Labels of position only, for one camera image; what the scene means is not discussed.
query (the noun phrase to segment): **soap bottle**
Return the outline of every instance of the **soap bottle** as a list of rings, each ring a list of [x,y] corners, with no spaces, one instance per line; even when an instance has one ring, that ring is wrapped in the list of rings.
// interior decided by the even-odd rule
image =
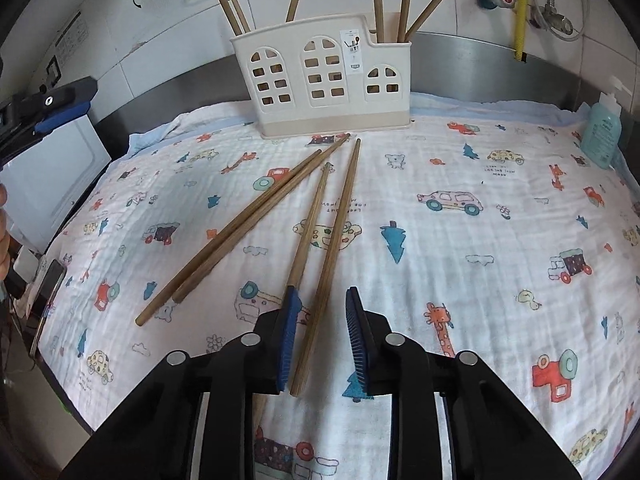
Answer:
[[[600,93],[600,101],[591,107],[589,123],[582,135],[581,150],[591,161],[604,168],[611,164],[616,151],[622,124],[620,110],[622,107],[616,101],[616,90],[624,90],[631,95],[631,90],[625,87],[620,79],[611,76],[609,82],[614,90],[610,94]]]

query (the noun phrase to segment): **metal bolt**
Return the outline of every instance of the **metal bolt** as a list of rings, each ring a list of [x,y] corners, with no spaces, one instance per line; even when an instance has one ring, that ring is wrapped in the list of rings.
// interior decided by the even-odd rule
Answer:
[[[181,365],[187,359],[187,355],[184,352],[175,351],[171,352],[167,357],[166,361],[171,366]]]
[[[478,362],[478,356],[473,352],[462,352],[460,354],[460,362],[463,365],[473,366]]]
[[[392,332],[391,334],[387,334],[385,337],[385,341],[389,343],[391,346],[402,346],[406,339],[402,334],[397,332]]]
[[[260,342],[260,336],[255,332],[249,332],[240,338],[240,342],[244,346],[255,346]]]

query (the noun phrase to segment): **cartoon car print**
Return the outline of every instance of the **cartoon car print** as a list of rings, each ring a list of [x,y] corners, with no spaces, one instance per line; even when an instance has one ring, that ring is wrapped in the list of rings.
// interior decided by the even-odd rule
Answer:
[[[260,426],[255,433],[254,457],[257,479],[325,480],[333,477],[340,465],[337,460],[316,456],[308,442],[291,447],[265,438]]]
[[[602,199],[602,195],[598,192],[596,192],[595,189],[593,189],[593,187],[589,186],[589,187],[585,187],[583,189],[585,195],[587,197],[589,197],[589,202],[591,202],[594,206],[596,207],[604,207],[604,200]]]
[[[238,292],[234,308],[236,310],[236,317],[240,321],[255,323],[260,314],[276,310],[280,308],[281,304],[282,300],[280,298],[261,291],[255,282],[248,281]],[[302,311],[298,314],[298,323],[306,325],[309,317],[309,311],[303,307]]]
[[[429,195],[418,195],[418,202],[426,204],[432,211],[445,209],[462,209],[466,214],[477,216],[482,211],[482,204],[471,193],[466,191],[434,191]]]
[[[260,177],[254,182],[254,189],[256,191],[269,189],[287,173],[289,173],[289,168],[271,168],[266,175]]]
[[[171,245],[171,235],[175,233],[178,227],[180,227],[178,222],[152,225],[142,235],[142,239],[145,241],[145,244],[150,244],[154,240],[157,240],[158,242],[162,242],[163,245]]]
[[[571,397],[571,381],[578,372],[578,356],[571,349],[562,352],[558,361],[552,361],[542,354],[538,362],[531,367],[534,387],[551,387],[551,402],[562,402]]]
[[[594,428],[589,433],[580,437],[569,452],[569,460],[571,460],[571,463],[578,465],[585,460],[602,443],[606,436],[607,428],[600,432]]]
[[[493,160],[494,162],[502,162],[505,163],[508,160],[512,160],[518,166],[522,166],[524,164],[524,157],[519,153],[513,153],[510,150],[493,150],[487,156],[489,160]]]
[[[477,126],[473,126],[472,124],[458,124],[458,123],[447,123],[447,126],[450,130],[457,130],[459,133],[463,135],[475,135],[480,131],[480,128]]]
[[[571,283],[571,277],[584,271],[586,275],[593,272],[590,266],[584,262],[582,249],[563,251],[558,256],[549,258],[551,267],[547,269],[550,280],[562,280],[563,283]]]
[[[98,295],[95,299],[94,307],[103,312],[107,305],[115,300],[120,293],[120,285],[115,282],[113,285],[109,285],[107,280],[103,280],[98,286]]]
[[[293,226],[293,232],[302,236],[305,232],[305,224],[306,219],[295,224]],[[329,242],[331,241],[331,233],[333,232],[333,226],[327,225],[316,225],[314,229],[314,234],[311,237],[311,245],[318,247],[320,249],[327,250],[329,248]],[[338,246],[338,250],[343,250],[345,247],[353,242],[356,239],[356,236],[362,234],[362,227],[356,224],[352,224],[347,221],[344,223],[344,228],[342,229],[342,238],[340,240],[340,245]]]
[[[97,373],[102,377],[102,384],[113,381],[113,373],[109,370],[109,357],[101,350],[96,350],[87,359],[89,373]]]

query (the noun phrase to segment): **label sticker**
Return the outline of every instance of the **label sticker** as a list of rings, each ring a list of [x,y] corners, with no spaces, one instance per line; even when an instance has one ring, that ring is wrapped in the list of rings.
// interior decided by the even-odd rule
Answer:
[[[342,58],[344,59],[344,69],[347,74],[362,73],[362,46],[360,44],[360,31],[357,28],[340,31],[340,42],[342,43]]]

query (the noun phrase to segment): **cartoon truck print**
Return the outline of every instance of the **cartoon truck print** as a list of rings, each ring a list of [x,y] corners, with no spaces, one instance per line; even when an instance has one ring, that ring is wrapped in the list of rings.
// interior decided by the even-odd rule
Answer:
[[[589,433],[580,437],[569,452],[569,460],[571,463],[578,465],[585,460],[602,443],[606,436],[607,428],[599,432],[593,428]]]
[[[451,122],[447,123],[447,126],[450,130],[457,130],[463,135],[475,135],[480,131],[480,128],[473,126],[472,124],[458,124]]]
[[[152,225],[142,235],[142,239],[145,241],[145,244],[150,244],[154,240],[157,240],[158,242],[162,242],[163,245],[171,245],[171,235],[175,233],[178,227],[180,227],[178,222]]]
[[[113,285],[109,285],[107,280],[103,280],[102,283],[98,286],[98,295],[95,299],[94,306],[103,312],[107,305],[115,300],[120,293],[120,284],[115,282]]]
[[[593,269],[584,262],[584,254],[582,249],[571,249],[563,251],[559,256],[549,258],[551,267],[547,273],[550,280],[562,280],[563,283],[571,283],[571,277],[584,271],[585,274],[591,274]]]
[[[267,171],[266,175],[263,175],[254,182],[254,189],[256,191],[267,190],[287,173],[289,173],[289,168],[271,168]]]
[[[508,160],[512,160],[518,166],[522,166],[524,164],[524,157],[519,153],[513,153],[510,150],[493,150],[487,156],[487,159],[493,160],[494,162],[505,163]]]
[[[96,350],[87,359],[86,364],[89,367],[89,373],[94,372],[102,377],[102,384],[113,381],[113,373],[109,370],[109,357],[101,350]]]
[[[562,352],[558,361],[552,361],[542,354],[537,364],[531,367],[532,384],[539,388],[549,384],[551,402],[562,402],[571,397],[571,381],[578,372],[578,356],[573,350]]]
[[[261,291],[255,282],[248,281],[238,292],[234,308],[236,310],[236,317],[240,321],[255,323],[260,314],[276,310],[280,308],[281,304],[282,300],[280,298]],[[306,325],[309,317],[309,311],[303,307],[302,311],[298,314],[298,323]]]
[[[441,211],[443,208],[462,209],[471,216],[477,216],[482,211],[480,201],[466,191],[434,191],[428,195],[419,194],[418,202],[426,204],[432,211]]]
[[[256,480],[325,480],[333,477],[340,462],[316,456],[313,446],[299,442],[295,447],[265,438],[259,426],[254,443]]]

